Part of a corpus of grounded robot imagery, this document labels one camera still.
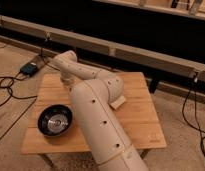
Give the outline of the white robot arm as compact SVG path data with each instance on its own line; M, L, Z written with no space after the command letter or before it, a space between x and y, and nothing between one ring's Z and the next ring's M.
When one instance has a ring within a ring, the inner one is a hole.
M111 106L125 102L123 80L108 70L81 64L66 51L50 61L65 84L81 79L69 92L71 107L100 171L149 171Z

